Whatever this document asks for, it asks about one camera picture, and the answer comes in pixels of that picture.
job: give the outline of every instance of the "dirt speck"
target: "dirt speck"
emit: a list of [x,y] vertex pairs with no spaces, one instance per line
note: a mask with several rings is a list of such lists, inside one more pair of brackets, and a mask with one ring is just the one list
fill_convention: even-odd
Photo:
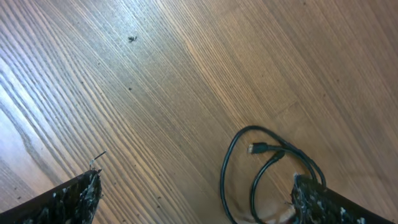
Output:
[[129,37],[129,43],[131,43],[133,41],[137,41],[137,36]]

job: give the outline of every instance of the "black object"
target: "black object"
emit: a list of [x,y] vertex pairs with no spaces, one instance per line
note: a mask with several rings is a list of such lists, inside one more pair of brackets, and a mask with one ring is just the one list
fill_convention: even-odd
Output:
[[[241,129],[236,133],[235,137],[231,141],[227,153],[224,158],[223,165],[221,167],[221,175],[220,175],[220,197],[221,202],[223,203],[223,207],[225,210],[225,214],[228,219],[233,224],[237,224],[235,219],[233,218],[231,212],[229,211],[228,204],[226,203],[225,199],[225,173],[226,167],[229,162],[229,157],[236,145],[238,139],[248,131],[261,131],[263,133],[268,134],[270,137],[278,141],[280,146],[272,146],[268,145],[267,143],[260,142],[251,144],[248,148],[248,153],[251,154],[259,154],[263,152],[273,151],[275,152],[274,155],[261,167],[260,171],[258,172],[257,176],[254,178],[251,191],[250,191],[250,209],[251,214],[256,221],[256,223],[265,224],[257,215],[256,208],[255,208],[255,195],[256,195],[256,188],[259,182],[259,179],[266,171],[268,167],[273,165],[279,159],[285,156],[285,153],[288,152],[295,156],[298,160],[300,160],[304,166],[308,169],[310,173],[311,179],[305,179],[304,177],[297,176],[295,179],[295,186],[292,191],[292,201],[293,205],[296,209],[296,221],[299,223],[317,223],[317,224],[324,224],[324,223],[355,223],[355,224],[363,224],[363,223],[392,223],[389,222],[367,210],[356,205],[355,203],[349,201],[348,199],[344,198],[343,196],[339,195],[336,192],[333,192],[326,187],[326,179],[323,175],[320,168],[316,165],[316,163],[309,158],[303,151],[297,149],[288,141],[282,139],[276,133],[272,132],[267,128],[263,128],[261,126],[246,126],[245,128]],[[317,179],[317,174],[320,177],[320,183]],[[312,199],[315,198],[316,192],[319,190],[323,190],[327,192],[327,194],[317,194],[321,200],[321,205],[324,202],[325,206],[328,205],[328,210],[321,209],[317,207],[318,204],[310,203]]]
[[136,41],[136,40],[137,40],[137,36],[129,37],[129,43]]
[[304,223],[392,223],[304,175],[294,178],[292,202]]
[[0,223],[89,224],[101,198],[101,170],[89,170],[0,214]]

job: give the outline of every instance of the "cable connector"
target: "cable connector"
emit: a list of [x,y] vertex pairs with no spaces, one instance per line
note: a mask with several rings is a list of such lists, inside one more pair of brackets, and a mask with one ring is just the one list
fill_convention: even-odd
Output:
[[250,146],[248,147],[248,153],[260,154],[268,151],[279,151],[281,148],[282,146],[273,146],[265,142],[257,142],[250,144]]

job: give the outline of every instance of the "wooden floor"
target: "wooden floor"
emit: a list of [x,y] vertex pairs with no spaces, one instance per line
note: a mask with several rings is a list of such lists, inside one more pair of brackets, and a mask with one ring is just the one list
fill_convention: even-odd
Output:
[[[398,1],[2,0],[0,212],[88,170],[95,223],[229,223],[231,138],[259,124],[303,149],[329,188],[398,219]],[[270,156],[239,142],[227,198]],[[271,220],[300,164],[259,184]]]

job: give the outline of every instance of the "black cable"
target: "black cable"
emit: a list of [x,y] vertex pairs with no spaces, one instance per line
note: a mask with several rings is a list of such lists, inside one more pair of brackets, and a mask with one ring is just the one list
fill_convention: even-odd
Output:
[[274,151],[275,154],[264,164],[264,166],[260,169],[258,172],[256,178],[253,180],[251,191],[250,191],[250,209],[251,209],[251,214],[254,217],[255,221],[260,224],[265,224],[257,215],[256,208],[255,208],[255,195],[256,195],[256,188],[257,184],[263,175],[265,173],[266,169],[276,163],[279,159],[283,158],[285,156],[285,153],[288,152],[292,155],[294,155],[297,159],[299,159],[304,166],[308,169],[310,172],[311,178],[314,181],[318,182],[317,175],[315,174],[315,171],[318,173],[321,183],[324,187],[326,187],[326,180],[325,176],[323,175],[321,169],[316,165],[316,163],[309,158],[303,151],[300,149],[297,149],[295,146],[293,146],[291,143],[286,141],[285,139],[282,139],[280,136],[275,134],[273,131],[263,128],[261,126],[246,126],[245,128],[241,129],[236,133],[235,137],[232,139],[231,144],[229,145],[228,151],[226,152],[223,166],[221,167],[221,175],[220,175],[220,197],[221,197],[221,202],[223,203],[224,211],[228,219],[231,221],[233,224],[238,224],[235,219],[233,218],[231,212],[229,211],[228,204],[226,203],[225,199],[225,173],[226,173],[226,167],[229,162],[229,157],[232,154],[232,151],[238,141],[238,139],[246,132],[252,131],[252,130],[257,130],[257,131],[262,131],[263,133],[268,134],[270,137],[275,139],[276,141],[279,142],[280,146],[271,146],[268,145],[267,143],[254,143],[250,145],[248,149],[248,153],[251,154],[259,154],[263,152],[268,152],[268,151]]

